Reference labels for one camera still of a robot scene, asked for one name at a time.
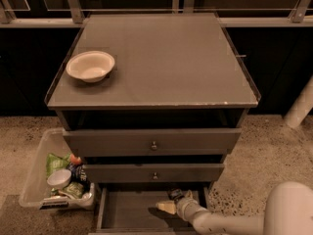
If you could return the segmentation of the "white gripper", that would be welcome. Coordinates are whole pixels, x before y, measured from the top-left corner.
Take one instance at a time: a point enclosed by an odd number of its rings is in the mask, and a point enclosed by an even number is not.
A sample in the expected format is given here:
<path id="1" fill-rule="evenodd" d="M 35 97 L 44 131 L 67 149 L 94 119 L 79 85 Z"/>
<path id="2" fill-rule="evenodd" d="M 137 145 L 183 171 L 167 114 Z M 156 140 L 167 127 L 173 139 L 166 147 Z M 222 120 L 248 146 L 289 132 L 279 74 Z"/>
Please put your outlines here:
<path id="1" fill-rule="evenodd" d="M 206 208 L 202 207 L 195 199 L 193 199 L 193 192 L 188 190 L 184 198 L 176 202 L 173 201 L 160 201 L 156 203 L 156 207 L 163 212 L 170 214 L 178 214 L 183 220 L 191 222 L 197 212 L 206 212 Z"/>

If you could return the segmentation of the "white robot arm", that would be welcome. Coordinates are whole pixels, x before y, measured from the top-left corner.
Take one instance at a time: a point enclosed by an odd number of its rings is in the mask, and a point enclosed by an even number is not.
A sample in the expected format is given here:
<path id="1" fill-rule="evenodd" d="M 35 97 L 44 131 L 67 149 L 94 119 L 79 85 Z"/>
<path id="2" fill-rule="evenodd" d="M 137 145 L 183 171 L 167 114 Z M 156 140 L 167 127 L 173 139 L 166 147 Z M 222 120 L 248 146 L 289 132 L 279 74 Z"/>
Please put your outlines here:
<path id="1" fill-rule="evenodd" d="M 156 208 L 177 214 L 200 235 L 313 235 L 313 190 L 301 183 L 287 181 L 274 187 L 260 215 L 225 216 L 202 207 L 188 191 L 171 191 L 170 200 Z"/>

